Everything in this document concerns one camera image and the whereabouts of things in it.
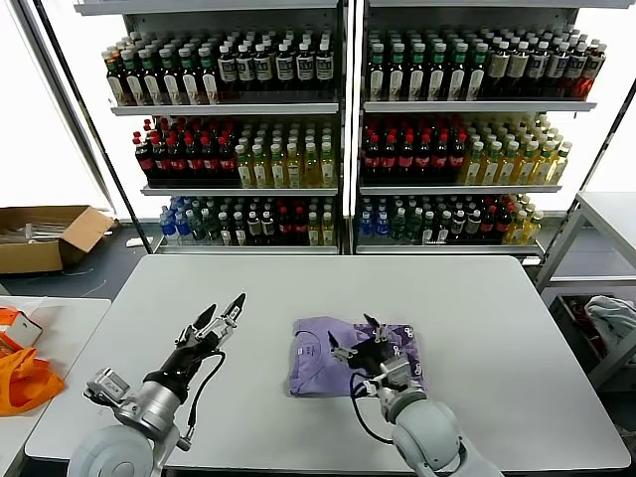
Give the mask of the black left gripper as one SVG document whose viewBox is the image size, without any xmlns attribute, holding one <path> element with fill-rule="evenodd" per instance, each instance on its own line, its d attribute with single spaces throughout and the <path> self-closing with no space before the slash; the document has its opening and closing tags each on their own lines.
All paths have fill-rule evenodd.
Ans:
<svg viewBox="0 0 636 477">
<path fill-rule="evenodd" d="M 241 293 L 219 315 L 216 305 L 205 309 L 175 340 L 175 350 L 157 371 L 157 383 L 173 394 L 186 394 L 203 361 L 212 357 L 238 326 L 245 293 Z"/>
</svg>

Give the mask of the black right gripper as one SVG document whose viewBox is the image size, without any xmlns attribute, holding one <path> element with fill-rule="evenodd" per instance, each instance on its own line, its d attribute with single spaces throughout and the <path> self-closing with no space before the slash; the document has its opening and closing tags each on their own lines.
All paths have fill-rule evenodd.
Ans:
<svg viewBox="0 0 636 477">
<path fill-rule="evenodd" d="M 364 313 L 367 340 L 353 346 L 343 347 L 335 336 L 328 332 L 332 357 L 341 363 L 348 363 L 352 370 L 363 370 L 366 374 L 381 374 L 381 364 L 392 357 L 393 346 L 388 339 L 387 325 L 377 318 Z"/>
</svg>

